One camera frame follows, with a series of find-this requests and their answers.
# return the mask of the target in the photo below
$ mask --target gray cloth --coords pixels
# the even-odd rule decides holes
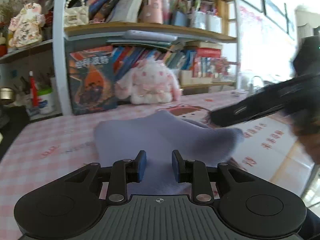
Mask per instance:
[[[243,140],[240,129],[211,129],[186,122],[168,111],[159,111],[143,118],[100,122],[94,140],[102,167],[122,159],[135,159],[140,150],[147,152],[143,181],[128,184],[128,195],[180,194],[190,184],[178,184],[171,164],[172,151],[183,159],[204,162],[216,167],[227,161]]]

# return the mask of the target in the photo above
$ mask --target metal tin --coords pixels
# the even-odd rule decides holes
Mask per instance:
[[[0,99],[2,104],[8,105],[16,100],[16,94],[12,88],[0,88]]]

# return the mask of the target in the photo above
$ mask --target notebook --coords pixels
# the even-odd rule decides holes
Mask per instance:
[[[142,0],[120,0],[109,22],[137,22]]]

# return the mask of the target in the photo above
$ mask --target gray ridged panel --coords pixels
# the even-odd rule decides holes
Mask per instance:
[[[109,207],[87,232],[69,240],[249,240],[227,228],[213,209],[187,196],[139,196]],[[289,236],[283,240],[300,240]],[[32,240],[23,237],[21,240]]]

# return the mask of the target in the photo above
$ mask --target pen holder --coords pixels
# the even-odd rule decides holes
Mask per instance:
[[[159,8],[153,8],[152,5],[145,5],[143,7],[142,21],[145,23],[163,24],[162,10]]]
[[[187,26],[187,16],[180,11],[175,11],[172,15],[172,25]]]
[[[191,18],[190,27],[202,30],[206,29],[206,14],[204,12],[196,11],[190,14],[189,17]]]
[[[221,18],[215,15],[206,15],[206,28],[208,31],[222,33]]]

